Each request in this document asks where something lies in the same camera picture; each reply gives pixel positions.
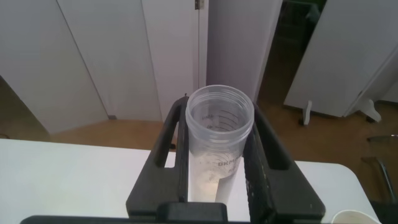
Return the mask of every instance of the white wall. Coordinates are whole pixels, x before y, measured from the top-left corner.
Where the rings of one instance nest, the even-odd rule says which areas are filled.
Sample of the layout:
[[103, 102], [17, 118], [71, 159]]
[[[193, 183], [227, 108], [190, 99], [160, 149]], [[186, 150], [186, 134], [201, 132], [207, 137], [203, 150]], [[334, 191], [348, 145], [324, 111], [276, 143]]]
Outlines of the white wall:
[[58, 2], [107, 113], [161, 121], [141, 1]]
[[257, 98], [282, 1], [210, 1], [207, 85]]
[[343, 116], [398, 43], [398, 1], [331, 0], [285, 104]]
[[106, 120], [55, 0], [0, 1], [0, 75], [50, 133]]
[[398, 82], [395, 82], [381, 100], [398, 103]]

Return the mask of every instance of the cup rim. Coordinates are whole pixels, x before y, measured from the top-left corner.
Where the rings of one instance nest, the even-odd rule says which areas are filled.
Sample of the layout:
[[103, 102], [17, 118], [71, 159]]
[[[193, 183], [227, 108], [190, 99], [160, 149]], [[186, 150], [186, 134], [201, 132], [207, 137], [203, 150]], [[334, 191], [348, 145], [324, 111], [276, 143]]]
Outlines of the cup rim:
[[336, 220], [336, 218], [337, 218], [338, 215], [341, 215], [342, 213], [345, 213], [345, 212], [355, 212], [355, 213], [359, 213], [359, 214], [361, 214], [361, 215], [364, 215], [364, 216], [370, 218], [372, 221], [374, 221], [374, 222], [377, 223], [377, 224], [382, 224], [379, 220], [375, 219], [374, 217], [372, 217], [372, 216], [370, 216], [370, 215], [368, 215], [368, 214], [366, 214], [366, 213], [364, 213], [364, 212], [361, 212], [361, 211], [358, 211], [358, 210], [353, 210], [353, 209], [347, 209], [347, 210], [341, 210], [341, 211], [339, 211], [338, 213], [336, 213], [336, 214], [333, 216], [333, 218], [331, 219], [331, 223], [333, 223], [333, 222]]
[[[229, 88], [229, 89], [234, 90], [234, 91], [238, 92], [239, 94], [241, 94], [242, 97], [243, 97], [246, 101], [248, 101], [250, 110], [253, 111], [253, 113], [250, 114], [250, 119], [249, 119], [249, 121], [248, 121], [244, 126], [242, 126], [241, 128], [238, 128], [238, 129], [236, 129], [236, 130], [234, 130], [234, 131], [214, 131], [214, 130], [207, 129], [207, 128], [203, 127], [201, 124], [199, 124], [197, 121], [195, 121], [195, 120], [193, 119], [193, 116], [191, 115], [191, 112], [188, 112], [188, 111], [190, 110], [190, 105], [191, 105], [191, 102], [192, 102], [192, 99], [193, 99], [192, 96], [196, 95], [199, 91], [201, 91], [201, 90], [203, 90], [203, 89], [205, 89], [205, 88], [210, 88], [210, 87], [223, 87], [223, 88]], [[239, 90], [239, 89], [237, 89], [237, 88], [234, 88], [234, 87], [231, 87], [231, 86], [227, 86], [227, 85], [208, 85], [208, 86], [204, 86], [204, 87], [198, 89], [197, 91], [194, 91], [194, 92], [190, 95], [190, 97], [189, 97], [189, 99], [188, 99], [188, 102], [187, 102], [187, 108], [186, 108], [186, 110], [185, 110], [185, 116], [187, 116], [187, 115], [188, 115], [188, 118], [189, 118], [189, 119], [186, 119], [186, 121], [189, 120], [189, 122], [192, 122], [192, 124], [193, 124], [195, 127], [201, 129], [201, 130], [204, 131], [204, 132], [208, 132], [208, 133], [210, 133], [210, 134], [222, 134], [222, 135], [225, 135], [225, 134], [234, 134], [234, 133], [241, 132], [241, 131], [244, 130], [244, 129], [251, 129], [250, 127], [253, 125], [253, 122], [254, 122], [254, 106], [253, 106], [253, 102], [251, 101], [251, 99], [250, 99], [246, 94], [244, 94], [241, 90]]]

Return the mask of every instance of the white table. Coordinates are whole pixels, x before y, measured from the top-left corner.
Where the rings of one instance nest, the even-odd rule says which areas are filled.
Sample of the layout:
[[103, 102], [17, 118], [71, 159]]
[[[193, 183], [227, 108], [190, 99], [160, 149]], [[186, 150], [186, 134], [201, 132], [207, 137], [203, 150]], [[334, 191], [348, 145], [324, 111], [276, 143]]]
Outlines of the white table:
[[[31, 215], [125, 217], [126, 200], [149, 151], [0, 139], [0, 223]], [[169, 153], [167, 165], [174, 164]], [[339, 164], [297, 162], [326, 206], [328, 223], [344, 209], [377, 218], [358, 179]], [[227, 204], [230, 221], [249, 221], [241, 161]]]

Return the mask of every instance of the white furniture leg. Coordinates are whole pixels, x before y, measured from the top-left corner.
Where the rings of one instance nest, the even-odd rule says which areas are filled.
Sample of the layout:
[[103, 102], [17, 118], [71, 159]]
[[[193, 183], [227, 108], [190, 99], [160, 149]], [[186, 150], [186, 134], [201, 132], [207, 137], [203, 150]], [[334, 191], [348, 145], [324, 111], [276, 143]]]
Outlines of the white furniture leg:
[[308, 125], [310, 122], [311, 107], [312, 107], [312, 101], [309, 100], [307, 107], [303, 109], [303, 125]]
[[381, 121], [381, 115], [376, 111], [376, 109], [374, 109], [373, 100], [366, 99], [358, 102], [357, 109], [376, 122]]

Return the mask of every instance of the white door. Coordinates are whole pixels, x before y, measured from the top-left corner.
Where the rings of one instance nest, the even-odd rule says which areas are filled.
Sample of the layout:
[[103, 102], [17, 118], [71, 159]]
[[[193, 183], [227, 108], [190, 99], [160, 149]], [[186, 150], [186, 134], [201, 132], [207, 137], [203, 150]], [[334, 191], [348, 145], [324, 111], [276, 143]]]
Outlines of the white door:
[[329, 0], [285, 104], [344, 116], [398, 43], [398, 1]]
[[207, 84], [257, 99], [282, 0], [210, 1]]
[[58, 3], [108, 115], [162, 121], [174, 101], [205, 85], [208, 4], [198, 10], [195, 0]]
[[208, 7], [207, 0], [142, 0], [163, 120], [177, 99], [206, 85]]

